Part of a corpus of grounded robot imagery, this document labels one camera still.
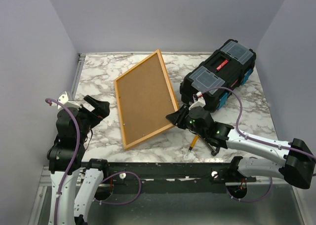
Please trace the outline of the orange handled screwdriver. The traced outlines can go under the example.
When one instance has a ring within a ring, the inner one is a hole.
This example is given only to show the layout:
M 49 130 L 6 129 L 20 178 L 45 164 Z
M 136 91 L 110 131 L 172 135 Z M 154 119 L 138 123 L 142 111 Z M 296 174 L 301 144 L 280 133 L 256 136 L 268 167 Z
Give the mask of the orange handled screwdriver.
M 196 144 L 196 142 L 197 142 L 198 139 L 199 139 L 199 136 L 198 136 L 198 135 L 196 135 L 196 136 L 193 138 L 193 140 L 192 140 L 192 142 L 191 142 L 191 144 L 190 144 L 190 146 L 189 146 L 189 148 L 188 148 L 188 152 L 187 152 L 186 156 L 188 156 L 189 153 L 192 151 L 192 149 L 194 148 L 194 146 L 195 146 L 195 144 Z

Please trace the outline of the orange wooden picture frame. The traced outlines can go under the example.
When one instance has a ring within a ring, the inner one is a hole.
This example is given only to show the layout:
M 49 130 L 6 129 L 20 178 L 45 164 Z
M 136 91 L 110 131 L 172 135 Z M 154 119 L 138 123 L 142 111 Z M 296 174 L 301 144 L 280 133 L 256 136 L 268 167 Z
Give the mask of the orange wooden picture frame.
M 129 150 L 171 128 L 178 102 L 158 49 L 115 79 L 123 148 Z

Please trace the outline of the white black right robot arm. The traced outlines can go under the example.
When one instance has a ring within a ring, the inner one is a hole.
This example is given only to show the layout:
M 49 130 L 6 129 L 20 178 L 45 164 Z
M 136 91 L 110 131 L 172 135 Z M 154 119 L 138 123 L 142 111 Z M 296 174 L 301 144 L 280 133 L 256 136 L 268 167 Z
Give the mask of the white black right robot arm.
M 243 177 L 265 176 L 284 179 L 290 185 L 309 189 L 316 158 L 303 140 L 274 141 L 241 132 L 237 127 L 214 121 L 210 112 L 198 106 L 182 106 L 166 115 L 166 119 L 180 129 L 188 129 L 216 148 L 241 150 L 258 156 L 258 159 L 241 158 L 238 164 L 227 169 L 234 182 Z

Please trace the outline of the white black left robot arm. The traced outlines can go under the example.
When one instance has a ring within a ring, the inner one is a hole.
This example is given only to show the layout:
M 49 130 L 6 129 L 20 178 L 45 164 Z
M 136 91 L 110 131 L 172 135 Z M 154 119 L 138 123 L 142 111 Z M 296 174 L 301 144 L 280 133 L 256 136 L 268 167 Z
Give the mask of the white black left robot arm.
M 96 191 L 109 179 L 104 159 L 91 159 L 81 169 L 88 133 L 110 114 L 109 102 L 89 95 L 84 100 L 94 108 L 92 111 L 74 102 L 67 93 L 58 100 L 46 99 L 58 108 L 57 136 L 47 153 L 52 187 L 50 225 L 86 225 Z

